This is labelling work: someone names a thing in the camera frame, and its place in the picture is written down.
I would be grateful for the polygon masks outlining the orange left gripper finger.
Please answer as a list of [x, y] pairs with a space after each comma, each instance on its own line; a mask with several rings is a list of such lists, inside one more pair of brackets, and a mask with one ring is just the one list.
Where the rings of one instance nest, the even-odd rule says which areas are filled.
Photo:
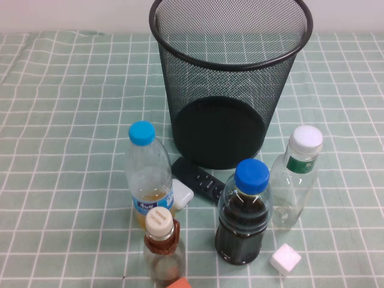
[[167, 288], [191, 288], [191, 284], [187, 281], [185, 277], [182, 277], [167, 286]]

